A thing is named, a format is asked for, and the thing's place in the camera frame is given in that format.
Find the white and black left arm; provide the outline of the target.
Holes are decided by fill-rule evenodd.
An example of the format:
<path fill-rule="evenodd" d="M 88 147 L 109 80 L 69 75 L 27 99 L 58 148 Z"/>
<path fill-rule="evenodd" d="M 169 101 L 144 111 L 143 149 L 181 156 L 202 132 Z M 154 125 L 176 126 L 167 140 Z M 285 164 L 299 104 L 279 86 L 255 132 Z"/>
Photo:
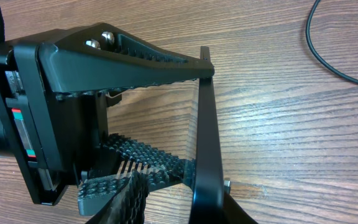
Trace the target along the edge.
<path fill-rule="evenodd" d="M 82 215 L 112 199 L 141 214 L 149 192 L 195 181 L 195 160 L 110 134 L 122 92 L 212 77 L 198 59 L 107 23 L 6 40 L 0 7 L 0 154 L 16 158 L 32 201 L 55 205 L 79 186 Z"/>

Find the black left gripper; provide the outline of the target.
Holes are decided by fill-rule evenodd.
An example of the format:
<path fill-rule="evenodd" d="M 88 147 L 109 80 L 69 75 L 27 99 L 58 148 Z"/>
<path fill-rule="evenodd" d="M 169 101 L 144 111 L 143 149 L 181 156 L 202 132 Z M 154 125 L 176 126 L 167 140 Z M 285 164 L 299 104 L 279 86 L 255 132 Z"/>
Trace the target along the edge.
<path fill-rule="evenodd" d="M 57 204 L 100 155 L 108 43 L 77 27 L 0 44 L 0 155 L 16 158 L 36 204 Z"/>

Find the black Samsung Galaxy smartphone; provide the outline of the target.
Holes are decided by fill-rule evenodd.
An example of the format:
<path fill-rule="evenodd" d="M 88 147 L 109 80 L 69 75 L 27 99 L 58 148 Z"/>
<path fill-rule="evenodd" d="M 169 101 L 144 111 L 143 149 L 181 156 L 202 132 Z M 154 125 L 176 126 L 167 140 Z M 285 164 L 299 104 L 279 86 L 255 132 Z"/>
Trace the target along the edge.
<path fill-rule="evenodd" d="M 195 178 L 190 223 L 220 222 L 224 178 L 213 79 L 196 84 Z"/>

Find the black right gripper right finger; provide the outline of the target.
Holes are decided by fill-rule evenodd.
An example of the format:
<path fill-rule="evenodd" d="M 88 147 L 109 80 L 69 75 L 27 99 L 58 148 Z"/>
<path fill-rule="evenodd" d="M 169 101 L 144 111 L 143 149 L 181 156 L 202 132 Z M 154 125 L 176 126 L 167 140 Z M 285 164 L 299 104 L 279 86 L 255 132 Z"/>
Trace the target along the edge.
<path fill-rule="evenodd" d="M 224 193 L 223 202 L 224 224 L 258 224 L 242 207 L 227 193 Z"/>

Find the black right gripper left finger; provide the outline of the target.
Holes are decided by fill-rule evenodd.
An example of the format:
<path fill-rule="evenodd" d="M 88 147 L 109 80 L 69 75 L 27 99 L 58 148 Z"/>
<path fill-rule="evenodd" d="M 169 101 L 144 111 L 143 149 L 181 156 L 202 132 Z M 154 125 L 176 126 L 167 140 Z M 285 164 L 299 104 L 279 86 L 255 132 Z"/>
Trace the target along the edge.
<path fill-rule="evenodd" d="M 125 187 L 86 224 L 143 224 L 148 195 L 145 174 L 135 171 Z"/>

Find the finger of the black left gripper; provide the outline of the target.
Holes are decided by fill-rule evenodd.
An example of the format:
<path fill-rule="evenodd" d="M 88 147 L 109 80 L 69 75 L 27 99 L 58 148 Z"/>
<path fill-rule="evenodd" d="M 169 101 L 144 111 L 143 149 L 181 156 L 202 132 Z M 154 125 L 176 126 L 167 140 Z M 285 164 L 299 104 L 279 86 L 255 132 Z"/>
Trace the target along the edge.
<path fill-rule="evenodd" d="M 39 47 L 55 93 L 125 90 L 214 75 L 213 64 L 158 48 L 107 23 L 56 30 Z"/>
<path fill-rule="evenodd" d="M 112 134 L 101 143 L 101 150 L 115 156 L 104 160 L 112 165 L 107 174 L 94 171 L 78 189 L 80 215 L 97 214 L 128 183 L 135 171 L 145 174 L 149 193 L 176 184 L 192 187 L 195 178 L 195 159 L 181 159 L 135 139 Z"/>

